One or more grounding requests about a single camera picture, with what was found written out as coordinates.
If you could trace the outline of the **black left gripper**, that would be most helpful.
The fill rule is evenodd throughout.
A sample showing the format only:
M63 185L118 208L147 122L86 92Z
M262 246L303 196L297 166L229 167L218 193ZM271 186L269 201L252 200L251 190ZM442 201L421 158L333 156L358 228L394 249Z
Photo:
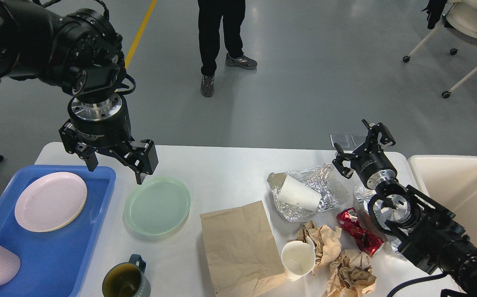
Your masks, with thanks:
M68 104L69 120L59 129L68 154L84 160L88 171L98 166L96 154L117 159L135 173L141 185L159 163L154 141L135 141L126 99L117 93L98 104L86 104L73 98Z

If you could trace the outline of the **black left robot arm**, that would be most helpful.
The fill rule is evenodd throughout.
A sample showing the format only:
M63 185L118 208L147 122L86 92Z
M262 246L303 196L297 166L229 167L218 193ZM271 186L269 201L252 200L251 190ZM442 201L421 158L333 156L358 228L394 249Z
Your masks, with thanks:
M53 0L0 0L0 79L39 79L72 97L69 120L59 129L69 154L89 171L96 155L115 158L135 173L136 182L154 173L154 142L136 142L125 95L134 92L127 73L122 36L109 10L82 8L66 16L48 10Z

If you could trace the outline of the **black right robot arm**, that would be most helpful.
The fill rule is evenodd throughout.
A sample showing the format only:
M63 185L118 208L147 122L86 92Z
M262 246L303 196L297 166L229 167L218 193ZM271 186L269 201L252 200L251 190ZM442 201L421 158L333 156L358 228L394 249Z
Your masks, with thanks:
M368 130L365 141L351 153L334 143L337 153L332 163L342 176L349 179L357 173L363 186L374 190L367 203L372 223L382 233L398 238L398 252L428 274L397 285L388 295L449 275L462 291L443 289L442 297L477 297L477 248L464 227L455 222L452 211L398 181L397 170L384 152L395 145L388 128L382 123L362 122Z

